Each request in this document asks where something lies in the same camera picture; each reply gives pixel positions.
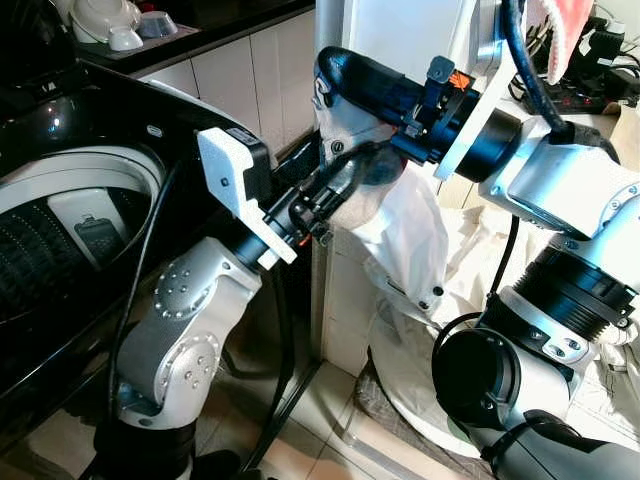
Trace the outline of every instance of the kitchen counter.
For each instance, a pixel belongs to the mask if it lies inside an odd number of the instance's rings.
[[[263,30],[314,8],[314,0],[166,0],[180,26],[170,37],[145,41],[139,50],[113,52],[104,44],[78,43],[80,58],[136,77]]]

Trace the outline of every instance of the black washing machine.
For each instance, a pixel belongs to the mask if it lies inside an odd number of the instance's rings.
[[[104,365],[167,172],[146,273],[226,221],[194,132],[237,125],[82,64],[68,35],[48,1],[0,7],[0,453]]]

